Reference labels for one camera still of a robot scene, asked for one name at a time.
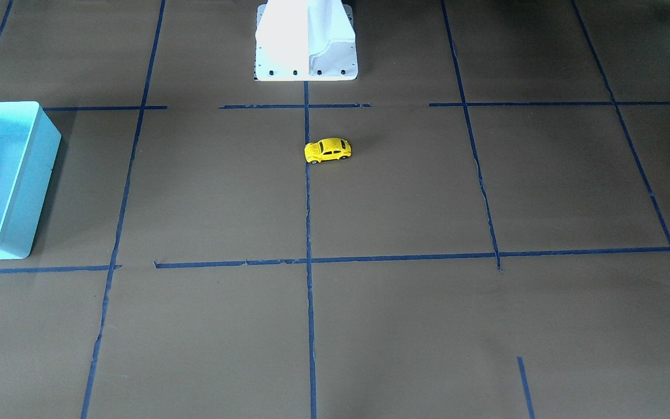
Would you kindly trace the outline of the light blue plastic bin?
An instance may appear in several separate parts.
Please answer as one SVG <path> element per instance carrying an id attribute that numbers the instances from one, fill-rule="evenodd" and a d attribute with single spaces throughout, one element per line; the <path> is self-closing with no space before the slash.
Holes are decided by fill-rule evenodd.
<path id="1" fill-rule="evenodd" d="M 0 260 L 31 252 L 61 137 L 39 103 L 0 102 Z"/>

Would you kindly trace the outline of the yellow beetle toy car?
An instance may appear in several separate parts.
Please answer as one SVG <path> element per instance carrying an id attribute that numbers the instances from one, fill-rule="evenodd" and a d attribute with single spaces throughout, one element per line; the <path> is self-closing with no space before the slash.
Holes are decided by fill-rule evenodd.
<path id="1" fill-rule="evenodd" d="M 338 137 L 325 138 L 306 144 L 305 160 L 308 164 L 348 159 L 352 156 L 352 148 L 347 140 Z"/>

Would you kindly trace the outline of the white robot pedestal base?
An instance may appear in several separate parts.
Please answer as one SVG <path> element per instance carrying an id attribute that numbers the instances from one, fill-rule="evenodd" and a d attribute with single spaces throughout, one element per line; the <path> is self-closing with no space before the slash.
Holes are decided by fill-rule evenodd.
<path id="1" fill-rule="evenodd" d="M 255 79 L 355 80 L 353 10 L 341 1 L 268 1 L 257 7 Z"/>

